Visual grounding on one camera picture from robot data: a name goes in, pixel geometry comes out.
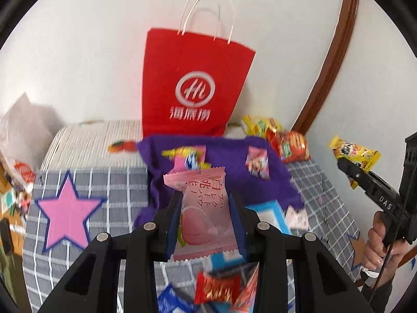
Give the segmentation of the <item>person's right hand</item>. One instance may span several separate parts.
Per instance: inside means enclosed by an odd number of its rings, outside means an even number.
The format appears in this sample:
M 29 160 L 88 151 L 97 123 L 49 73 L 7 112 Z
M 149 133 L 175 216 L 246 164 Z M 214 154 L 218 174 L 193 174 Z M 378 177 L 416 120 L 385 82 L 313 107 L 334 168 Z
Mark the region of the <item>person's right hand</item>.
M 387 261 L 379 280 L 379 285 L 384 285 L 394 278 L 400 261 L 410 249 L 410 244 L 404 239 L 397 240 L 391 250 L 390 258 L 386 258 L 387 249 L 382 242 L 386 228 L 382 222 L 381 215 L 381 211 L 377 211 L 374 214 L 372 228 L 368 231 L 368 240 L 365 244 L 362 264 L 369 270 L 376 270 L 382 267 L 384 261 Z

